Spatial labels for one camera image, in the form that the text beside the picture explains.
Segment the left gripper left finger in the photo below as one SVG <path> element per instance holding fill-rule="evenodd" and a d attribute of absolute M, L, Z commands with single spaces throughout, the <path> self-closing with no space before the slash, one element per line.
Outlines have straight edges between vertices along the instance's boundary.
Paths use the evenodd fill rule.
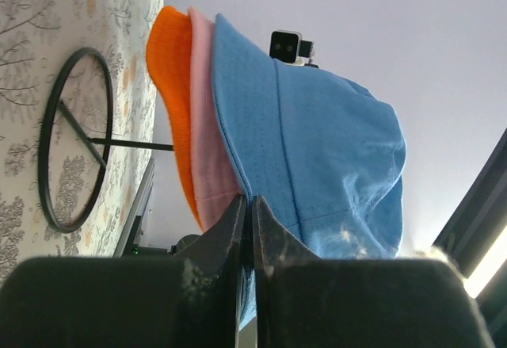
<path fill-rule="evenodd" d="M 246 199 L 175 255 L 33 258 L 1 290 L 4 347 L 235 347 Z"/>

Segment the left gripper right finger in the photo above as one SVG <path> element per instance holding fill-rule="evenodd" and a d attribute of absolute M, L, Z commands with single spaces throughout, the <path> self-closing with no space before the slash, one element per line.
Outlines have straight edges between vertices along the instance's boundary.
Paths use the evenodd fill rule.
<path fill-rule="evenodd" d="M 325 260 L 252 204 L 260 347 L 491 347 L 457 272 L 434 258 Z"/>

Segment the pink bucket hat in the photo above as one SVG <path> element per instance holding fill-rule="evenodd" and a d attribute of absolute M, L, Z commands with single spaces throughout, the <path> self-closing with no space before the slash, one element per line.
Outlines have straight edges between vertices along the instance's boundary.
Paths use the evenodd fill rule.
<path fill-rule="evenodd" d="M 212 44 L 215 23 L 189 8 L 192 26 L 190 62 L 191 173 L 196 210 L 207 231 L 242 193 L 219 130 L 212 95 Z"/>

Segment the orange bucket hat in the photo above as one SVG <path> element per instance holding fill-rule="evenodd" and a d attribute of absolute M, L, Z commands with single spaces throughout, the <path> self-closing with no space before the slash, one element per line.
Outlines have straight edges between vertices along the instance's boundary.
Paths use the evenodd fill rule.
<path fill-rule="evenodd" d="M 166 107 L 181 186 L 197 225 L 191 171 L 190 67 L 192 24 L 189 15 L 163 7 L 152 25 L 146 47 L 147 70 Z"/>

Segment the blue hat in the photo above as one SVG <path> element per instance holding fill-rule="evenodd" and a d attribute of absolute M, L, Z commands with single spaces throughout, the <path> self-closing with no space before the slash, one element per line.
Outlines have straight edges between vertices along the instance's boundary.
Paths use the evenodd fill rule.
<path fill-rule="evenodd" d="M 406 140 L 395 110 L 361 85 L 265 54 L 215 18 L 212 96 L 248 200 L 321 258 L 393 258 L 402 239 Z"/>

